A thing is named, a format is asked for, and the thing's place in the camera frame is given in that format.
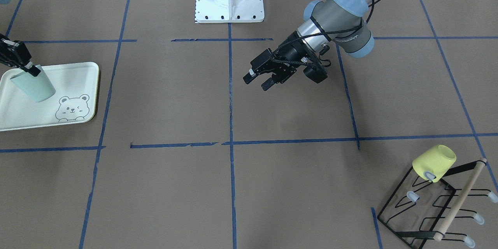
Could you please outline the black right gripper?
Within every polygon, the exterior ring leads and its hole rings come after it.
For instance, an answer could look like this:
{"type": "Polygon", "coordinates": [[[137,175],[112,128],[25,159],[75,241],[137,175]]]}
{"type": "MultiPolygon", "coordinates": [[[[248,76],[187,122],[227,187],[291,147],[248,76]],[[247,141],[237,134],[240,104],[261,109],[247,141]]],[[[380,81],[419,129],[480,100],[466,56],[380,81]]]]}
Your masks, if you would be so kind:
{"type": "Polygon", "coordinates": [[[21,68],[33,77],[37,77],[41,70],[31,62],[32,56],[24,42],[9,40],[7,36],[0,35],[0,62],[8,67],[21,68]]]}

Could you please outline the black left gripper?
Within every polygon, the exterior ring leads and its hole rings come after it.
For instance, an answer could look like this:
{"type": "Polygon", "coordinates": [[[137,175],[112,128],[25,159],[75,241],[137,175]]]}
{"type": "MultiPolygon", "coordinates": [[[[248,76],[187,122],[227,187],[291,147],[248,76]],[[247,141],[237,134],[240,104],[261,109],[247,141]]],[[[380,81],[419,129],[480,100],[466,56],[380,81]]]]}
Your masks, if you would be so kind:
{"type": "Polygon", "coordinates": [[[259,75],[272,74],[261,84],[263,91],[268,91],[275,84],[286,82],[300,66],[323,67],[316,53],[304,43],[299,34],[292,33],[275,51],[268,48],[254,58],[243,81],[250,84],[259,75]]]}

